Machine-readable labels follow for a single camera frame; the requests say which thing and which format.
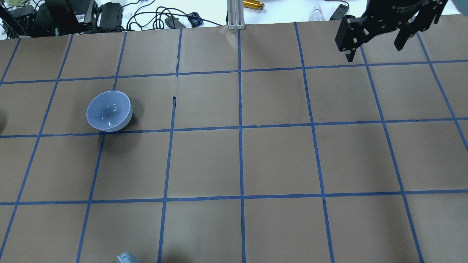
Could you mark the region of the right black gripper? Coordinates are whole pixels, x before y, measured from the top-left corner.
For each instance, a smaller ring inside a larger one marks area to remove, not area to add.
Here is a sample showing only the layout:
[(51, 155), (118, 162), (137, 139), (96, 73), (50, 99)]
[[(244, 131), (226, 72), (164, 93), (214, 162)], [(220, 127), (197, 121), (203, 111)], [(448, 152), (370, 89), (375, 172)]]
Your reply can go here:
[(335, 42), (346, 60), (354, 60), (356, 50), (369, 42), (370, 34), (384, 34), (399, 30), (393, 42), (397, 51), (403, 50), (406, 42), (437, 24), (447, 0), (368, 0), (361, 17), (345, 15), (340, 22)]

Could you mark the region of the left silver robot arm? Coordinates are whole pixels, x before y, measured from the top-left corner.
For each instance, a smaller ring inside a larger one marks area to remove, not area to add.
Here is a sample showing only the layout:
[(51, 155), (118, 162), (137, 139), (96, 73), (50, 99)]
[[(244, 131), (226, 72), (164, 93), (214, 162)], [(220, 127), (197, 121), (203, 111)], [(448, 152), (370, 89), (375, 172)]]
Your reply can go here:
[(141, 263), (141, 261), (133, 253), (124, 252), (116, 256), (113, 263)]

